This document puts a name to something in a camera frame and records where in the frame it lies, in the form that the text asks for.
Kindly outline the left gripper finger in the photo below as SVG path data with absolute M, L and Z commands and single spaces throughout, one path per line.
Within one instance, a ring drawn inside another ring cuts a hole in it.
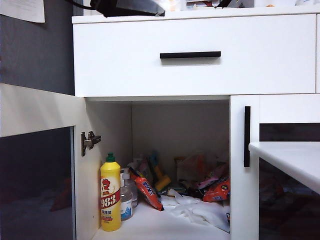
M 166 11 L 153 0 L 107 0 L 105 17 L 155 16 L 164 17 Z

